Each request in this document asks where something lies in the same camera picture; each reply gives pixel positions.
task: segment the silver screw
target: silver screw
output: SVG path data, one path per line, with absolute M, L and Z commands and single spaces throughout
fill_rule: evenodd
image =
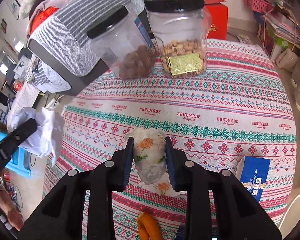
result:
M 107 168 L 110 168 L 110 167 L 112 167 L 114 165 L 114 162 L 113 161 L 107 161 L 107 162 L 105 162 L 105 166 L 107 167 Z
M 231 171 L 229 171 L 229 170 L 223 170 L 223 171 L 221 172 L 221 174 L 222 174 L 223 176 L 225 176 L 225 177 L 229 177 L 229 176 L 231 175 Z
M 194 162 L 192 162 L 192 161 L 186 161 L 185 162 L 185 166 L 187 166 L 187 167 L 193 167 L 194 166 Z
M 76 174 L 77 174 L 77 171 L 75 169 L 72 169 L 72 170 L 68 171 L 68 175 L 71 176 L 71 177 L 76 175 Z

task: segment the pink plastic basket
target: pink plastic basket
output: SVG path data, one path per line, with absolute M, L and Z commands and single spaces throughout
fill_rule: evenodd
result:
M 245 5 L 247 5 L 251 10 L 264 13 L 268 9 L 271 9 L 271 5 L 264 0 L 243 0 Z

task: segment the red cloth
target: red cloth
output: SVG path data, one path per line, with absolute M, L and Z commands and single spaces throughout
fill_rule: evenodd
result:
M 59 10 L 58 8 L 49 7 L 45 11 L 41 11 L 40 13 L 38 13 L 38 15 L 32 21 L 32 25 L 31 25 L 31 28 L 30 28 L 30 34 L 32 34 L 34 32 L 34 30 L 37 27 L 39 27 L 39 25 L 41 23 L 43 23 L 46 19 L 48 19 L 48 17 L 50 15 L 54 14 L 58 10 Z

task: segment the clear plastic jar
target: clear plastic jar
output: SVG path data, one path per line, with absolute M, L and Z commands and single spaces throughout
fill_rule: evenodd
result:
M 152 72 L 157 52 L 138 16 L 124 6 L 106 13 L 86 32 L 90 47 L 122 80 Z
M 204 0 L 144 0 L 151 30 L 169 78 L 195 76 L 207 68 L 211 15 Z

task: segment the pink cloth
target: pink cloth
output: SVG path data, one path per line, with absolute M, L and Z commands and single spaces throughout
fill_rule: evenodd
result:
M 32 14 L 29 24 L 26 29 L 26 35 L 27 37 L 30 36 L 30 30 L 31 30 L 31 25 L 35 17 L 41 12 L 45 11 L 49 7 L 54 7 L 61 9 L 62 7 L 66 6 L 71 0 L 45 0 L 42 3 L 40 3 L 37 8 L 34 10 L 34 13 Z

